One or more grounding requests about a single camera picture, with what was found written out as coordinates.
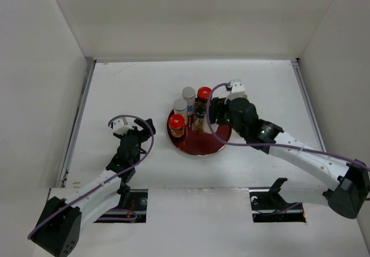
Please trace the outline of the red cap sauce jar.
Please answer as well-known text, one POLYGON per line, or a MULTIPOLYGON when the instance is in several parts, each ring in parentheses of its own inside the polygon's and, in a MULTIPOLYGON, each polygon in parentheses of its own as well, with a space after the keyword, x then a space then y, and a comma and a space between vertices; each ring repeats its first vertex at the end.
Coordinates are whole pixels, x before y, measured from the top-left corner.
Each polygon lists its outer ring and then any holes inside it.
POLYGON ((211 92, 212 92, 212 89, 210 87, 206 87, 206 86, 200 87, 197 91, 198 105, 206 104, 211 92))

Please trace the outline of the black lid spice jar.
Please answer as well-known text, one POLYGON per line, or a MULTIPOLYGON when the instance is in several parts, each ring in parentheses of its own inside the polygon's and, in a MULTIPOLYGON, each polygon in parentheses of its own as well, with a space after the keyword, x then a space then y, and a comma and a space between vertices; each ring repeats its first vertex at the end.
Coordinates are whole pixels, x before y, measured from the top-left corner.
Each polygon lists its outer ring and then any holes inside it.
POLYGON ((193 132, 195 132, 197 134, 204 133, 203 123, 204 123, 205 113, 206 113, 205 104, 199 104, 195 108, 194 120, 193 120, 193 123, 191 125, 191 128, 192 128, 193 132))

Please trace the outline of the red cap chili jar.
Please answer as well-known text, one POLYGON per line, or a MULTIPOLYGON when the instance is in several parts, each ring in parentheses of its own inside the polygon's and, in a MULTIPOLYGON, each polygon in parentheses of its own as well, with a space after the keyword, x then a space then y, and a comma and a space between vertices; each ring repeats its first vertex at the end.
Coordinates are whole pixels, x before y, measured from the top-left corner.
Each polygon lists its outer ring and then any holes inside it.
POLYGON ((168 120, 170 136, 175 140, 181 140, 185 136, 185 119, 180 114, 171 115, 168 120))

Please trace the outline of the silver cap shaker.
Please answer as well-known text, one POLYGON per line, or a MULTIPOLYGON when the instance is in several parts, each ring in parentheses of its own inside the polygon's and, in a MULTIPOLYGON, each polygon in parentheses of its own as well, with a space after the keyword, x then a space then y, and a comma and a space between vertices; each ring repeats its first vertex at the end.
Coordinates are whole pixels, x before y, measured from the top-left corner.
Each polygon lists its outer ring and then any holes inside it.
POLYGON ((187 120, 187 101, 183 98, 177 99, 173 102, 174 114, 182 115, 187 120))
POLYGON ((182 97, 187 103, 187 115, 191 116, 194 114, 195 109, 195 90, 192 87, 185 87, 182 90, 182 97))

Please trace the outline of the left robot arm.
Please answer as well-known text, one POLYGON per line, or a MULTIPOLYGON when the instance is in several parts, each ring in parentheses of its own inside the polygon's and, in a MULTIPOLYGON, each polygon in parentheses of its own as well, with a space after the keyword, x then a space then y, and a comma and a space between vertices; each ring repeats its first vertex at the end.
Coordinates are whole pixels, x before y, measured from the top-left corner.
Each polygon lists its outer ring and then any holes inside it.
POLYGON ((106 168, 74 194, 48 199, 28 240, 53 256, 68 256, 75 249, 82 229, 112 208, 128 207, 130 188, 127 184, 136 166, 150 153, 142 144, 154 141, 156 133, 152 119, 134 116, 134 126, 130 126, 128 118, 119 115, 108 122, 120 145, 106 168))

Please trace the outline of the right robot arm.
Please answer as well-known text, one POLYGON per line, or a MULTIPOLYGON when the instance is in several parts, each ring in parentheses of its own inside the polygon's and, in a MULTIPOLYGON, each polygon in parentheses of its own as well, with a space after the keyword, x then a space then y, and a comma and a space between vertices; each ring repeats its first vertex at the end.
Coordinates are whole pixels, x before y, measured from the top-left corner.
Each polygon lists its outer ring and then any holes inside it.
POLYGON ((208 125, 229 125, 243 138, 241 146, 285 160, 320 180, 323 197, 337 214, 355 219, 369 194, 369 167, 360 160, 315 150, 281 127, 260 119, 248 99, 214 98, 206 103, 208 125))

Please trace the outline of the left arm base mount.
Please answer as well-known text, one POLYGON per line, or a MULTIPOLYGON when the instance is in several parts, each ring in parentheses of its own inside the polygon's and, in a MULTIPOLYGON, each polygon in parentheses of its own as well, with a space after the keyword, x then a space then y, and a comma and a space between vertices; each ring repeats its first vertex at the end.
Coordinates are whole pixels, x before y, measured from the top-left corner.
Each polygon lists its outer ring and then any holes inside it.
POLYGON ((105 212, 95 223, 146 223, 149 191, 125 185, 119 195, 118 205, 105 212))

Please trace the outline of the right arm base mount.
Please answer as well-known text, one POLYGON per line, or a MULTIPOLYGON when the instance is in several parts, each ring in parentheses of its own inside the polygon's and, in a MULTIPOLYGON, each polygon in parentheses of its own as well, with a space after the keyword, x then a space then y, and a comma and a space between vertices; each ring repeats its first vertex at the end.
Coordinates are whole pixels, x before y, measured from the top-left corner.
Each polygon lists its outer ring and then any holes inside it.
POLYGON ((303 204, 288 203, 279 193, 286 181, 278 178, 270 187, 249 189, 254 223, 306 222, 303 204))

